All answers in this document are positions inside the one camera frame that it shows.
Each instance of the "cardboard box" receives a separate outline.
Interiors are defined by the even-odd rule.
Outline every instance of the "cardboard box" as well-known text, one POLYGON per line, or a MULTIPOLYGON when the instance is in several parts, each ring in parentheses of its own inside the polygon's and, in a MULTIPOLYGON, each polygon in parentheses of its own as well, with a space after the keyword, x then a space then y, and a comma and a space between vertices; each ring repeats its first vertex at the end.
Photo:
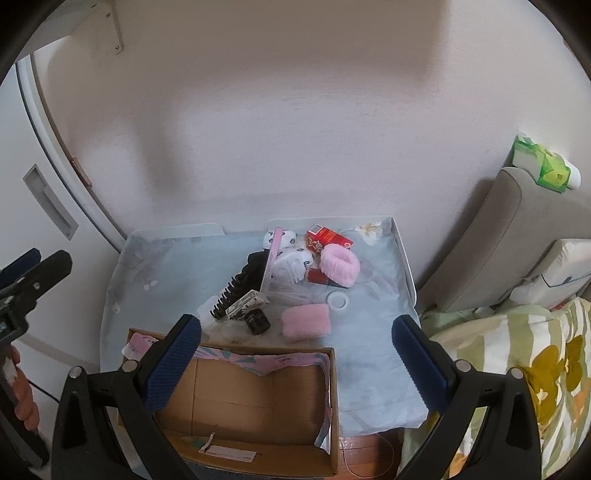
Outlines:
MULTIPOLYGON (((163 338, 164 335, 130 329, 163 338)), ((314 441, 324 419, 324 372, 317 365, 285 367, 260 376, 237 365, 193 359, 168 406, 156 413, 156 421, 176 451, 202 465, 278 477, 327 477, 337 474, 339 417, 335 352, 332 348, 262 348, 255 346, 203 346, 240 355, 283 355, 321 352, 330 359, 329 395, 332 418, 325 445, 314 441), (212 445, 256 452, 250 463, 199 452, 199 443, 215 432, 212 445)))

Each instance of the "pink fuzzy scrunchie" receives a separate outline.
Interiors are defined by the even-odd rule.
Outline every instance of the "pink fuzzy scrunchie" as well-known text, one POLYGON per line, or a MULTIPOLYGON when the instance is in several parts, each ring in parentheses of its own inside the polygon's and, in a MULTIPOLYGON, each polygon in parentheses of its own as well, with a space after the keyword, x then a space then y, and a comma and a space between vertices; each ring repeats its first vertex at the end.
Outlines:
POLYGON ((283 336, 290 342, 324 337, 332 332, 326 303, 292 307, 281 314, 281 321, 283 336))
POLYGON ((352 287, 361 265, 359 259, 348 248, 328 244, 320 254, 320 269, 332 281, 344 287, 352 287))

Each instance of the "pink paper lining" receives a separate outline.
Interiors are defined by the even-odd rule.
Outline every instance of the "pink paper lining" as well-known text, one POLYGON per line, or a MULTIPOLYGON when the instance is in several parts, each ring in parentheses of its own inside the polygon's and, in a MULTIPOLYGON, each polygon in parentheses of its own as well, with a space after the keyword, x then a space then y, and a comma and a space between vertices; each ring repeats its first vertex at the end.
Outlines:
POLYGON ((129 360, 140 361, 146 352, 150 349, 153 343, 158 340, 150 335, 142 335, 135 332, 127 345, 123 347, 121 353, 129 360))
POLYGON ((204 360, 222 360, 237 365, 244 370, 253 372, 257 375, 267 375, 271 372, 284 367, 309 367, 318 365, 324 372, 324 385, 326 393, 324 395, 324 422, 314 441, 314 445, 320 447, 327 437, 330 429, 330 419, 332 418, 332 408, 330 406, 330 359, 326 353, 321 352, 295 352, 284 353, 282 355, 238 355, 237 353, 226 350, 218 350, 200 346, 193 358, 204 360))

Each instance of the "white door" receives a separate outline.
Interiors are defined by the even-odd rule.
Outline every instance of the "white door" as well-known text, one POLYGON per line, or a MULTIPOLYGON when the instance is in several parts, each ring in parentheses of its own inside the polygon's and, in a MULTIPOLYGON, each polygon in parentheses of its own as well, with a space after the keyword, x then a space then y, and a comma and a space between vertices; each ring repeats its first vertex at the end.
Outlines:
MULTIPOLYGON (((40 299, 28 316, 29 332, 15 343, 25 374, 59 397, 71 366, 99 370, 100 323, 118 252, 50 164, 13 67, 0 86, 0 266, 31 248, 38 248, 43 258, 63 249, 73 260, 70 276, 40 299)), ((51 435, 53 419, 44 418, 41 426, 51 435)))

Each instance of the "white cable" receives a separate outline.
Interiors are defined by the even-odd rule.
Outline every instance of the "white cable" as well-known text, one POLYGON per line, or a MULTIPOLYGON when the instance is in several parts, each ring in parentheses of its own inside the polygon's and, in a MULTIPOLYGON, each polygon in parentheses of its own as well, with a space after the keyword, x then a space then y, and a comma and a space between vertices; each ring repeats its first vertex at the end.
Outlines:
POLYGON ((343 443, 339 439, 340 449, 343 450, 343 460, 345 461, 345 467, 347 468, 347 470, 349 471, 349 473, 351 475, 354 475, 357 478, 366 478, 366 479, 376 478, 376 477, 379 477, 379 476, 382 476, 382 475, 385 475, 386 473, 388 473, 390 471, 390 469, 392 468, 392 466, 394 465, 394 457, 395 457, 394 447, 392 446, 392 444, 390 443, 390 441, 387 438, 381 436, 379 433, 377 433, 376 435, 378 435, 378 437, 380 437, 383 441, 385 441, 390 446, 390 450, 392 450, 392 461, 390 461, 390 465, 388 466, 388 468, 386 468, 386 470, 384 472, 379 473, 377 475, 372 475, 372 476, 361 476, 361 475, 357 475, 355 472, 351 471, 351 468, 349 468, 349 465, 347 465, 347 456, 345 455, 345 448, 343 447, 343 443))

